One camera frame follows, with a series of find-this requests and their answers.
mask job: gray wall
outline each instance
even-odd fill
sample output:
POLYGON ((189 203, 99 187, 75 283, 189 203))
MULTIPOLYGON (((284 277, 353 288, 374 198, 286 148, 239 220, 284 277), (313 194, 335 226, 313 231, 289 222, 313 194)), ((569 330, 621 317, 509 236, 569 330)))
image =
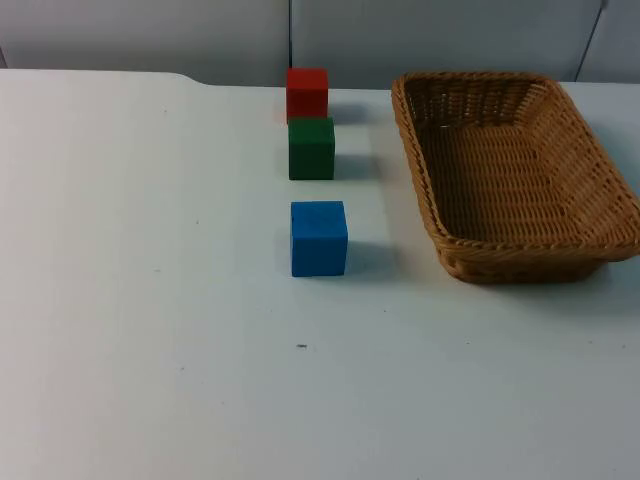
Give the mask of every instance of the gray wall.
POLYGON ((281 85, 288 0, 2 0, 11 68, 149 70, 281 85))
POLYGON ((600 0, 292 0, 294 66, 336 87, 408 70, 531 70, 573 80, 600 0))
POLYGON ((640 82, 640 1, 610 0, 580 76, 584 82, 640 82))

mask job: wooden block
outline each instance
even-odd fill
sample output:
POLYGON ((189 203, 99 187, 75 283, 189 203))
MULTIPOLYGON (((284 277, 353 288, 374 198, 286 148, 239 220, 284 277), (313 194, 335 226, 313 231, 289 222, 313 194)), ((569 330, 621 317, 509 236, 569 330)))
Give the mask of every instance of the wooden block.
POLYGON ((344 275, 348 243, 342 202, 291 204, 291 274, 294 277, 344 275))
POLYGON ((331 118, 289 122, 289 179, 333 179, 336 141, 331 118))
POLYGON ((293 117, 326 117, 329 77, 322 68, 290 68, 287 72, 287 122, 293 117))

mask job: green block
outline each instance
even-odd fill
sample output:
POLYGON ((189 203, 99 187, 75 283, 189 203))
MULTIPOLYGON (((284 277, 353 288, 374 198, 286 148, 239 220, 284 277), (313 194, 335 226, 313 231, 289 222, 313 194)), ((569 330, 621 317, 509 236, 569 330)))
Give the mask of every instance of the green block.
POLYGON ((332 180, 335 151, 333 119, 289 119, 290 180, 332 180))

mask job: wicker basket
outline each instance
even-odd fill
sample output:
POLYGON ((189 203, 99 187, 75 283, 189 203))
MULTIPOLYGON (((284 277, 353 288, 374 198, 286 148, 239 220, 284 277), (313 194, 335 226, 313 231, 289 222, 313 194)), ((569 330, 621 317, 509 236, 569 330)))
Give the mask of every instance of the wicker basket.
POLYGON ((556 82, 417 73, 393 108, 440 262, 473 283, 558 282, 640 253, 640 205, 556 82))

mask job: woven basket base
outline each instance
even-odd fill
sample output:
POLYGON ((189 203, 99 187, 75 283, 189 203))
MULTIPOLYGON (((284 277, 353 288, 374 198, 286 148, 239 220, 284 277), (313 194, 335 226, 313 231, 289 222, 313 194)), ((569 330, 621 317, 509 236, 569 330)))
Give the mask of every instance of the woven basket base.
POLYGON ((563 283, 583 280, 605 262, 497 264, 472 263, 438 251, 438 260, 452 277, 469 283, 563 283))
POLYGON ((452 235, 485 242, 579 242, 580 232, 525 131, 430 128, 423 130, 422 148, 431 159, 440 218, 452 235))

